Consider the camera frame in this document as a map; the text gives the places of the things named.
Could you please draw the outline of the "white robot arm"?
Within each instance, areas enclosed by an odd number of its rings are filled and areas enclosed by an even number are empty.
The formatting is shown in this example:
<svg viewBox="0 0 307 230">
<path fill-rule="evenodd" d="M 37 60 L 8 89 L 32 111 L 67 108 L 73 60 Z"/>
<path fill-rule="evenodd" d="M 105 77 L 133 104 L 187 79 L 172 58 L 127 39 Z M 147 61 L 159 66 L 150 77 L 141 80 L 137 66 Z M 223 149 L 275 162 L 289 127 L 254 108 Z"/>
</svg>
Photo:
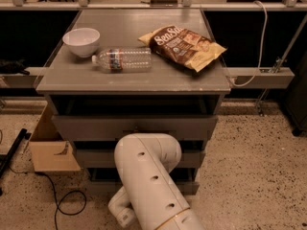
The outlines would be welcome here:
<svg viewBox="0 0 307 230">
<path fill-rule="evenodd" d="M 123 187 L 108 209 L 123 228 L 205 230 L 170 176 L 181 158 L 176 138 L 163 133 L 134 133 L 116 145 L 114 160 Z"/>
</svg>

